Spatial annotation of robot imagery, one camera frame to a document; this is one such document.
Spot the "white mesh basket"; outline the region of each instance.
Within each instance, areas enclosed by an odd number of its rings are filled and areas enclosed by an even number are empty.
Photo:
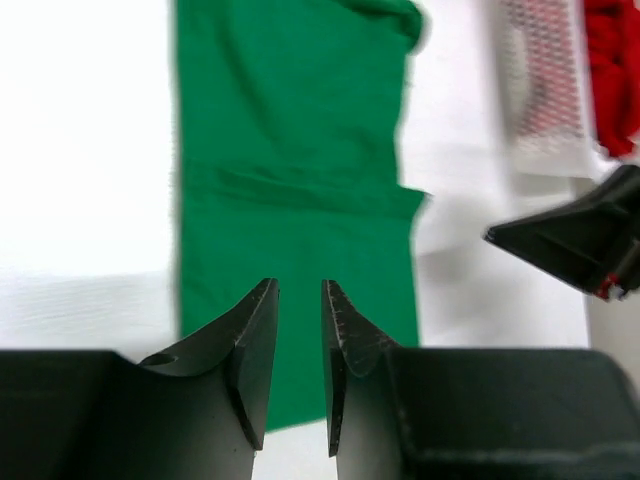
[[[594,140],[582,2],[492,4],[498,80],[516,169],[599,180],[617,168]]]

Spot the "green cloth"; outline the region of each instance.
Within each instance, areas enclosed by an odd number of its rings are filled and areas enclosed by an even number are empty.
[[[424,194],[397,185],[394,133],[422,16],[408,0],[177,0],[177,22],[182,333],[278,278],[268,429],[318,419],[322,279],[418,343]]]

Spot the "black plastic part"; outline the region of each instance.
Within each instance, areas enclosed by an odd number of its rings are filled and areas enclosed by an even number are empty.
[[[278,296],[265,279],[139,365],[109,351],[0,352],[0,478],[250,479]]]
[[[495,225],[485,240],[578,290],[604,299],[640,287],[640,167],[623,165],[592,192]]]
[[[403,348],[323,283],[340,480],[640,478],[640,415],[589,350]]]

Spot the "white backdrop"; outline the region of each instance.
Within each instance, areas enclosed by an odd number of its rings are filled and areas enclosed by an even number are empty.
[[[484,244],[487,224],[567,198],[501,155],[483,0],[431,0],[402,181],[433,192],[414,250],[428,345],[586,345],[581,296]],[[0,344],[174,338],[168,8],[0,3]],[[322,423],[270,435],[257,480],[335,478]]]

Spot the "red cloth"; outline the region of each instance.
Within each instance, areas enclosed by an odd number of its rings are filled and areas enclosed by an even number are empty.
[[[598,141],[612,157],[640,130],[640,11],[633,0],[584,0]]]

